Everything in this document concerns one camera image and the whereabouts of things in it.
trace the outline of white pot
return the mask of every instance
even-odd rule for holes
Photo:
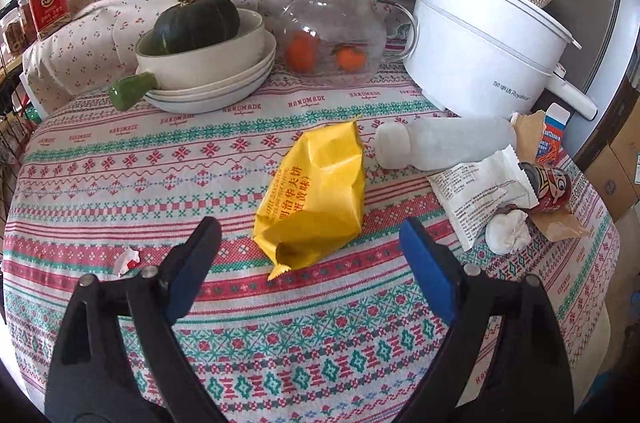
[[[418,45],[404,61],[422,93],[462,117],[529,112],[548,74],[416,0]]]
[[[459,116],[529,112],[546,86],[581,113],[595,105],[551,85],[571,33],[528,0],[416,0],[418,42],[404,61],[424,95]]]

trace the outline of pot handle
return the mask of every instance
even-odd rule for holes
[[[594,101],[581,92],[577,87],[560,78],[557,74],[552,74],[546,81],[546,88],[554,93],[558,98],[563,99],[571,105],[576,112],[591,121],[598,113],[598,106]]]
[[[116,110],[125,112],[138,103],[148,91],[155,88],[158,88],[158,80],[153,73],[140,72],[111,85],[109,99]]]
[[[414,34],[412,35],[412,40],[409,45],[404,47],[402,53],[398,54],[385,54],[383,57],[383,62],[385,64],[389,64],[392,62],[399,62],[400,60],[404,60],[407,56],[414,52],[415,46],[418,43],[418,24],[415,22],[415,18],[409,10],[404,6],[398,4],[397,2],[392,2],[391,0],[377,0],[378,2],[382,2],[383,4],[388,4],[389,6],[397,7],[401,12],[409,17],[409,24]]]

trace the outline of white plastic bottle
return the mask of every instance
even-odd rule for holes
[[[376,130],[374,149],[383,168],[409,165],[430,172],[479,162],[516,146],[516,133],[500,117],[420,118],[408,125],[387,121]]]

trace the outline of yellow snack bag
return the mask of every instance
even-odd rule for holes
[[[362,229],[364,159],[355,121],[305,132],[284,156],[255,214],[269,280],[310,266]]]

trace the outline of spice jar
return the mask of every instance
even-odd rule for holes
[[[20,25],[20,13],[18,8],[13,8],[0,19],[0,31],[2,39],[8,51],[8,57],[12,60],[22,54],[27,43]]]
[[[24,33],[24,38],[27,40],[27,46],[30,46],[38,39],[38,33],[36,31],[36,24],[33,22],[33,14],[31,13],[29,0],[18,0],[18,7],[20,9],[22,32]]]
[[[44,40],[71,22],[66,0],[29,0],[38,40]]]

